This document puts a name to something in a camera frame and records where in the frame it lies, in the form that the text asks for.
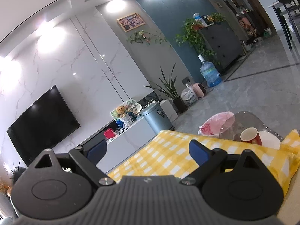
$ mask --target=cup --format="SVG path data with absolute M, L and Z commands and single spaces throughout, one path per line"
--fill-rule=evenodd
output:
M 241 133 L 241 141 L 262 146 L 260 135 L 256 128 L 247 128 Z

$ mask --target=black flat screen tv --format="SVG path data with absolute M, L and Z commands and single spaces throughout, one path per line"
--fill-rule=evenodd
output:
M 7 130 L 27 166 L 47 148 L 53 148 L 80 124 L 56 86 L 34 102 Z

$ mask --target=teddy bear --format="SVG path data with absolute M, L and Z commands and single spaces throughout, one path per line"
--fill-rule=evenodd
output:
M 125 112 L 126 110 L 125 110 L 124 106 L 117 107 L 116 111 L 117 111 L 119 118 L 122 118 L 124 115 L 126 115 L 126 112 Z

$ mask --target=triangular cutout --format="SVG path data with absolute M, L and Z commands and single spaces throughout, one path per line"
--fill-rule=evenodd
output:
M 44 167 L 51 167 L 52 162 L 49 155 L 43 155 L 40 161 L 37 163 L 35 168 L 44 168 Z
M 251 156 L 246 157 L 243 167 L 259 169 L 258 164 L 255 162 L 255 160 Z

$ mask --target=yellow checkered tablecloth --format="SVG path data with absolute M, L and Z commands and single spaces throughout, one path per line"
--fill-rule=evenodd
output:
M 229 154 L 241 154 L 251 149 L 287 193 L 290 180 L 300 165 L 300 137 L 293 130 L 280 145 L 280 150 L 224 139 L 163 130 L 136 155 L 112 171 L 108 176 L 119 182 L 122 176 L 174 175 L 184 178 L 198 168 L 189 155 L 191 140 L 197 140 L 209 149 L 221 148 Z

